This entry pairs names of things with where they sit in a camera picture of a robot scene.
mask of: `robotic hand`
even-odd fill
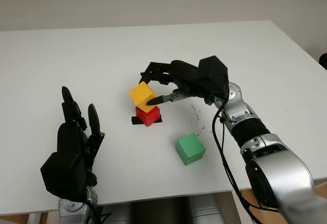
[[[85,119],[64,86],[62,97],[65,123],[58,130],[57,152],[52,153],[41,168],[42,177],[47,191],[60,198],[60,224],[87,224],[90,218],[95,218],[100,224],[95,209],[97,194],[92,189],[97,184],[97,177],[92,173],[92,166],[105,134],[100,132],[93,104],[88,107],[92,134],[87,138]]]
[[[219,110],[214,118],[213,132],[221,111],[221,121],[241,149],[253,192],[262,205],[276,208],[288,223],[326,222],[327,200],[315,193],[309,170],[277,135],[269,132],[243,101],[240,87],[228,82],[227,68],[216,56],[200,60],[199,67],[177,60],[171,64],[151,62],[141,76],[140,82],[154,80],[164,85],[172,82],[178,87],[170,95],[148,101],[148,105],[174,102],[190,96],[204,98],[208,105],[215,104]],[[252,219],[260,223],[248,209],[251,204],[243,199],[235,186],[215,133],[214,137],[241,203]]]

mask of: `white wall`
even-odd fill
[[[2,31],[243,20],[272,20],[316,60],[327,52],[327,0],[0,0]]]

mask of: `white table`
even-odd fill
[[[86,120],[94,103],[106,133],[94,165],[100,205],[231,190],[211,133],[214,106],[199,98],[167,103],[160,106],[163,123],[131,124],[128,91],[150,61],[197,65],[211,55],[225,63],[244,100],[312,177],[327,177],[327,72],[270,21],[1,32],[0,214],[57,208],[40,167],[56,150],[64,122],[62,85]],[[157,94],[175,87],[150,86]],[[217,130],[221,138],[220,125]],[[184,166],[175,143],[190,133],[206,153]],[[249,188],[228,133],[224,151],[239,187]]]

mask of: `stacked blocks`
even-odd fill
[[[177,141],[176,150],[184,165],[189,165],[203,157],[205,147],[196,135],[192,133]]]
[[[154,107],[148,113],[136,107],[136,116],[148,127],[160,119],[160,108]]]
[[[145,83],[141,82],[129,92],[136,105],[136,116],[147,127],[160,119],[160,108],[156,105],[147,105],[147,102],[157,95]]]
[[[157,95],[151,90],[151,88],[145,83],[141,82],[138,86],[129,92],[133,102],[144,112],[149,112],[151,109],[155,108],[155,105],[148,106],[147,102]]]

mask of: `wire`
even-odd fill
[[[218,138],[217,138],[217,135],[216,135],[216,130],[215,130],[214,125],[215,125],[215,123],[216,123],[217,117],[219,117],[219,118],[220,118],[220,122],[221,122],[222,125],[223,125],[223,139],[222,139],[222,143],[223,143],[223,142],[224,142],[224,136],[225,136],[225,133],[224,133],[224,129],[225,129],[224,121],[225,121],[225,119],[224,119],[224,117],[219,116],[219,113],[220,113],[221,110],[223,109],[223,106],[224,106],[224,104],[221,106],[221,109],[219,109],[218,112],[216,113],[216,116],[214,117],[214,121],[213,121],[213,135],[214,135],[214,138],[215,138],[216,144],[217,144],[217,146],[218,146],[218,149],[219,149],[219,147],[220,147],[220,144],[219,144],[219,141],[218,141]],[[224,154],[223,154],[223,152],[222,152],[222,149],[223,149],[223,148],[221,147],[221,150],[219,150],[219,152],[221,153],[221,156],[222,156],[223,165],[224,165],[224,167],[225,167],[225,171],[226,171],[227,177],[228,177],[228,179],[229,179],[229,181],[230,181],[232,187],[233,187],[233,188],[236,188],[236,189],[237,189],[236,192],[240,194],[240,196],[241,196],[241,197],[240,197],[240,201],[243,201],[243,203],[245,203],[246,205],[248,205],[248,206],[252,206],[252,207],[254,207],[254,208],[256,208],[256,209],[265,210],[265,211],[271,211],[271,212],[279,212],[279,211],[277,211],[277,210],[264,209],[264,208],[261,208],[261,207],[255,206],[255,205],[249,203],[246,199],[243,198],[243,196],[242,196],[240,190],[239,190],[238,187],[237,187],[236,181],[235,181],[235,179],[233,178],[233,175],[232,175],[232,173],[231,173],[231,171],[230,171],[230,169],[229,169],[228,163],[227,163],[227,161],[226,161],[226,159],[225,159],[225,156],[224,156]]]
[[[234,191],[236,192],[236,195],[238,196],[238,198],[240,199],[244,209],[246,210],[246,212],[249,214],[249,216],[258,224],[262,224],[254,215],[253,213],[250,211],[249,207],[252,206],[256,209],[260,209],[260,210],[265,210],[265,211],[271,211],[271,212],[278,212],[277,210],[271,210],[271,209],[264,209],[264,208],[260,208],[258,206],[255,206],[251,203],[249,203],[246,199],[243,198],[238,186],[237,186],[237,183],[231,173],[231,170],[228,166],[228,163],[227,163],[227,160],[224,156],[224,152],[223,152],[223,149],[219,143],[219,140],[217,138],[217,135],[216,135],[216,128],[215,128],[215,125],[216,125],[216,120],[218,117],[221,118],[221,122],[223,124],[223,118],[221,116],[219,116],[220,112],[222,111],[222,109],[224,108],[224,106],[226,105],[228,100],[224,101],[224,103],[222,104],[222,106],[218,109],[217,113],[215,114],[214,116],[214,119],[213,119],[213,123],[212,123],[212,131],[213,131],[213,136],[214,136],[214,139],[215,139],[215,142],[217,144],[217,147],[218,147],[218,150],[219,150],[219,153],[220,153],[220,156],[221,156],[221,159],[222,159],[222,162],[223,162],[223,166],[225,168],[225,171],[226,171],[226,174],[227,174],[227,177],[229,179],[229,182],[230,184],[232,185]],[[224,126],[223,126],[223,139],[222,141],[224,142]]]
[[[222,142],[221,142],[221,150],[224,151],[224,141],[225,141],[225,124],[223,124],[223,139],[222,139]]]
[[[107,215],[111,215],[112,213],[106,213],[106,214],[102,214],[102,215],[99,215],[100,217],[103,217],[103,216],[107,216]]]
[[[102,220],[101,224],[103,224],[109,216],[111,216],[111,213],[107,214],[107,216]]]
[[[95,221],[96,221],[96,224],[101,224],[101,220],[100,220],[100,217],[97,213],[97,210],[96,208],[93,206],[93,204],[91,204],[89,201],[85,200],[83,201],[82,203],[88,205],[90,207],[90,209],[92,210],[93,212],[93,217],[95,218]]]

